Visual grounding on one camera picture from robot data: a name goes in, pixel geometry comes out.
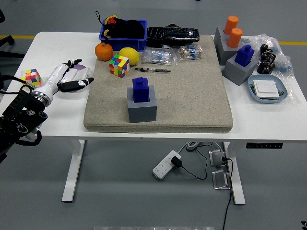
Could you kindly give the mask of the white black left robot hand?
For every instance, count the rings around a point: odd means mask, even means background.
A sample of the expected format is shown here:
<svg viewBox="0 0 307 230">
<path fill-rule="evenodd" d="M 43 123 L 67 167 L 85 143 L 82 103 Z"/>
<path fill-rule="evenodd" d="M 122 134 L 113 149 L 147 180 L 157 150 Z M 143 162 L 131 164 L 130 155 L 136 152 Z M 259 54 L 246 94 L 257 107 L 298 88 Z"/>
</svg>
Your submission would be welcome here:
<svg viewBox="0 0 307 230">
<path fill-rule="evenodd" d="M 69 82 L 62 82 L 65 74 L 69 69 L 75 67 L 82 60 L 68 60 L 67 63 L 61 63 L 57 66 L 46 82 L 31 93 L 37 100 L 42 102 L 45 106 L 49 106 L 53 100 L 53 95 L 58 91 L 61 92 L 75 92 L 81 90 L 94 81 L 93 77 L 82 80 L 73 80 Z"/>
</svg>

